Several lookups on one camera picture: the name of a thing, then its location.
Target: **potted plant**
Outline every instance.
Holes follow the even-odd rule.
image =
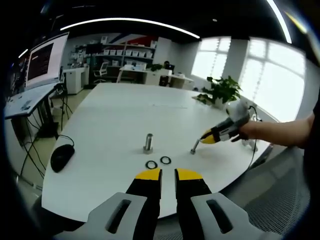
[[[207,77],[207,80],[211,82],[211,89],[204,87],[202,91],[205,94],[199,94],[196,97],[198,101],[223,109],[227,102],[240,98],[239,90],[241,90],[241,88],[231,76],[215,80],[215,82],[212,77]]]

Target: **monitor screen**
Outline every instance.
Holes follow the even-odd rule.
[[[37,87],[59,80],[62,54],[68,34],[47,40],[30,51],[25,86]]]

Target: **office chair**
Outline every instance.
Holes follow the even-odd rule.
[[[106,83],[107,81],[104,79],[101,79],[103,77],[105,77],[107,75],[107,67],[108,67],[108,62],[104,62],[102,63],[100,70],[99,71],[93,71],[93,74],[96,78],[98,78],[97,80],[94,80],[93,83]]]
[[[271,160],[248,170],[220,191],[243,208],[252,225],[282,236],[290,232],[310,202],[303,173],[303,154],[286,148]]]

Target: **black rubber washer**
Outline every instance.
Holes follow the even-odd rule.
[[[151,168],[151,167],[149,167],[149,163],[154,163],[154,168]],[[146,163],[145,163],[145,167],[147,168],[147,169],[156,169],[157,167],[158,167],[158,164],[155,162],[155,161],[152,161],[152,160],[150,160],[150,161],[147,161]]]
[[[169,165],[169,164],[171,164],[171,158],[168,157],[168,156],[162,156],[162,157],[160,158],[160,162],[161,162],[162,164],[164,164],[164,165]]]

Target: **window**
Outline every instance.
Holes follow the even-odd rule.
[[[253,38],[240,77],[241,93],[280,122],[297,117],[305,87],[305,55],[280,43]]]
[[[230,48],[230,37],[203,39],[196,53],[191,74],[202,79],[220,79]]]

